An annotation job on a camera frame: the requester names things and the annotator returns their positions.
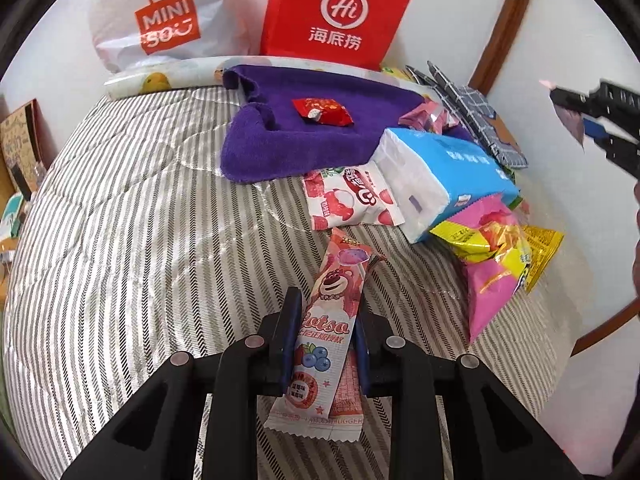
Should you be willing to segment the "pink yellow triangular snack bag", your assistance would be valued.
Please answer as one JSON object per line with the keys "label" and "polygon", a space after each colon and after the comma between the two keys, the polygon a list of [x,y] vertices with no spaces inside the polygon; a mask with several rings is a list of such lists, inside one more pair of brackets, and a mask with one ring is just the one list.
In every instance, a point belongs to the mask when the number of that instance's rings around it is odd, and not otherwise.
{"label": "pink yellow triangular snack bag", "polygon": [[473,342],[526,281],[532,251],[500,194],[485,196],[431,228],[463,263]]}

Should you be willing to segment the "Lotso strawberry bar wrapper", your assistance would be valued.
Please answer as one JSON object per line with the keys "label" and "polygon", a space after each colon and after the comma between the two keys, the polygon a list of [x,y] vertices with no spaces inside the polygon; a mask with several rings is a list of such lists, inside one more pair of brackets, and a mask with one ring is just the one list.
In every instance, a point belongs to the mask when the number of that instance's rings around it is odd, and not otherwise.
{"label": "Lotso strawberry bar wrapper", "polygon": [[372,269],[371,247],[334,228],[302,313],[293,371],[265,426],[291,436],[355,442],[363,427],[356,351],[357,315]]}

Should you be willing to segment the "pink silver-band snack bag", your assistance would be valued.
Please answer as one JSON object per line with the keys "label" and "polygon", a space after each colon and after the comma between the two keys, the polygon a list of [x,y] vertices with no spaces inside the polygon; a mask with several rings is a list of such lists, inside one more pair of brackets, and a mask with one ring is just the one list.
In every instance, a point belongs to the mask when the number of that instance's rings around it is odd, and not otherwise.
{"label": "pink silver-band snack bag", "polygon": [[443,134],[457,127],[459,121],[442,104],[426,99],[419,106],[398,119],[398,125],[423,132]]}

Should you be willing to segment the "pink white lychee jelly packet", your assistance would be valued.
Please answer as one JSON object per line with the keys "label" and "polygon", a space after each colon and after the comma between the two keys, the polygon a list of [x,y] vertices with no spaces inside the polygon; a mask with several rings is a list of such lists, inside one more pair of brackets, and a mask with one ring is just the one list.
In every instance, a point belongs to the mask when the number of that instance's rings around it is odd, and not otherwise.
{"label": "pink white lychee jelly packet", "polygon": [[405,218],[375,162],[314,170],[303,176],[315,231],[339,226],[401,226]]}

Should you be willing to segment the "red candy packet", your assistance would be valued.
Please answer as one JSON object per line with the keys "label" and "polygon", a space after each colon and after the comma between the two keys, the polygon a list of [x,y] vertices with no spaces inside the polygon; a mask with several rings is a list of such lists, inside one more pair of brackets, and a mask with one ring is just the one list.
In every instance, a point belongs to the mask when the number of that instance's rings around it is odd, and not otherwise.
{"label": "red candy packet", "polygon": [[306,122],[333,127],[349,127],[354,123],[347,108],[334,99],[301,98],[294,99],[292,104]]}

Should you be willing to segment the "pink peach candy packet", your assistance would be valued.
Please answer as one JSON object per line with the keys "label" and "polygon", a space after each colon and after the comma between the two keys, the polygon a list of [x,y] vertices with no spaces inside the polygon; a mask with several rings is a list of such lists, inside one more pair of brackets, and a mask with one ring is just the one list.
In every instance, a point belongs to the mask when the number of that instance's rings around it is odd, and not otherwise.
{"label": "pink peach candy packet", "polygon": [[549,91],[549,98],[561,124],[580,146],[584,146],[585,126],[580,107],[584,104],[585,97],[548,80],[541,79],[539,83]]}

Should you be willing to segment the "green snack packet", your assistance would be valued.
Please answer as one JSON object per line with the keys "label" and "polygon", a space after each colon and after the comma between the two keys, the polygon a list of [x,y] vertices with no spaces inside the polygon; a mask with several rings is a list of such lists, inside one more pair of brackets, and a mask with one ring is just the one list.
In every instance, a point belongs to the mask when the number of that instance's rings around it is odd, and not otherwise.
{"label": "green snack packet", "polygon": [[[504,174],[508,177],[508,179],[514,185],[516,185],[515,171],[505,166],[502,166],[501,169],[504,172]],[[517,212],[523,218],[528,218],[530,215],[529,202],[522,195],[522,191],[518,191],[518,196],[516,196],[514,200],[512,200],[512,202],[509,204],[509,208],[512,211]]]}

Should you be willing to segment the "striped quilt mattress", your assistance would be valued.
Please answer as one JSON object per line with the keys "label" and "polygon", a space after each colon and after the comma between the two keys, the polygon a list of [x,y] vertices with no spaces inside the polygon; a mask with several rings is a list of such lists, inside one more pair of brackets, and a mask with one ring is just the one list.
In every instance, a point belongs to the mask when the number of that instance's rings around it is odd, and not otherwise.
{"label": "striped quilt mattress", "polygon": [[[191,89],[97,102],[37,193],[17,244],[4,318],[6,393],[17,440],[46,479],[63,471],[178,350],[224,351],[308,298],[329,233],[313,231],[302,179],[238,185],[219,152],[239,92]],[[438,240],[351,226],[386,257],[364,285],[372,311],[435,356],[468,350],[459,260]],[[577,308],[551,288],[517,292],[470,350],[538,416],[574,346]],[[265,430],[261,479],[384,479],[390,400],[364,400],[355,443]]]}

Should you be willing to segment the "blue tissue pack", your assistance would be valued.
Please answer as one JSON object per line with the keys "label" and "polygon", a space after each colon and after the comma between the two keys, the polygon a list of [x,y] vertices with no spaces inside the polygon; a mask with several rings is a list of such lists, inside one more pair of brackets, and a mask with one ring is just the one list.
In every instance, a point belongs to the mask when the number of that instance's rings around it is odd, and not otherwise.
{"label": "blue tissue pack", "polygon": [[422,242],[433,226],[480,198],[500,194],[510,205],[520,194],[482,148],[450,136],[387,128],[371,160],[405,218],[400,229],[410,244]]}

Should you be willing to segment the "yellow chips bag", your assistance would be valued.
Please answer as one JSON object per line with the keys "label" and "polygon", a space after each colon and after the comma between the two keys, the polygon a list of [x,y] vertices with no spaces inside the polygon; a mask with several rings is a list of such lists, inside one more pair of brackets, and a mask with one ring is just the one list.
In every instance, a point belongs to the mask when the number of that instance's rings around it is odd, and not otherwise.
{"label": "yellow chips bag", "polygon": [[393,67],[393,66],[381,66],[381,72],[396,77],[398,79],[402,79],[405,81],[415,82],[416,80],[413,76],[406,70],[405,68]]}

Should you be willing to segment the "green white tube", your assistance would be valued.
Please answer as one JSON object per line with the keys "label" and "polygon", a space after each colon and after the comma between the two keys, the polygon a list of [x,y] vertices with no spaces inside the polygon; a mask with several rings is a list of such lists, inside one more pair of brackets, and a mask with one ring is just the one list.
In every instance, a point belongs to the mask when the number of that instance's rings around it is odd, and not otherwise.
{"label": "green white tube", "polygon": [[9,198],[1,216],[0,240],[17,237],[22,225],[23,206],[24,197],[21,193],[15,193]]}

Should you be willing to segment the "red Haidilao paper bag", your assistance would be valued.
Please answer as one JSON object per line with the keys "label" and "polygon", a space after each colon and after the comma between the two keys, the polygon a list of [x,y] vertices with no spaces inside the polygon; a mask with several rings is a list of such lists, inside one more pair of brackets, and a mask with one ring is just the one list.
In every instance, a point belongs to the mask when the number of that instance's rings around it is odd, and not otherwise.
{"label": "red Haidilao paper bag", "polygon": [[377,70],[410,0],[268,0],[262,55]]}

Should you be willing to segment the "purple towel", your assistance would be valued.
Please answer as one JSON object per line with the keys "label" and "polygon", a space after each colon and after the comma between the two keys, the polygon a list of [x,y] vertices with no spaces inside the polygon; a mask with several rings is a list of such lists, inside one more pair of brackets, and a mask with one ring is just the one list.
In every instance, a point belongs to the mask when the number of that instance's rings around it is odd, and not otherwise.
{"label": "purple towel", "polygon": [[245,96],[221,150],[221,171],[236,183],[362,165],[385,129],[431,101],[382,82],[301,68],[243,64],[222,81]]}

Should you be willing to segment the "white Miniso plastic bag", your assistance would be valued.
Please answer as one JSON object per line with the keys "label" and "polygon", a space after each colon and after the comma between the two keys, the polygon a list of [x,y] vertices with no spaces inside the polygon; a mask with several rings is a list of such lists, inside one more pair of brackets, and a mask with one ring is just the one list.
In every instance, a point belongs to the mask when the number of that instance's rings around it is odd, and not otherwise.
{"label": "white Miniso plastic bag", "polygon": [[111,73],[250,52],[238,0],[91,0],[92,44]]}

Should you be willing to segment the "brown wooden door frame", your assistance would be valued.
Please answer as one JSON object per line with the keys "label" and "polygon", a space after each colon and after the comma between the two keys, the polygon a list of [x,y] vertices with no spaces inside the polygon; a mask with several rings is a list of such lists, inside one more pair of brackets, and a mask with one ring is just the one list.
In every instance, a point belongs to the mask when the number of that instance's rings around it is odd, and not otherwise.
{"label": "brown wooden door frame", "polygon": [[488,43],[469,81],[471,88],[488,95],[518,36],[529,3],[530,0],[503,1]]}

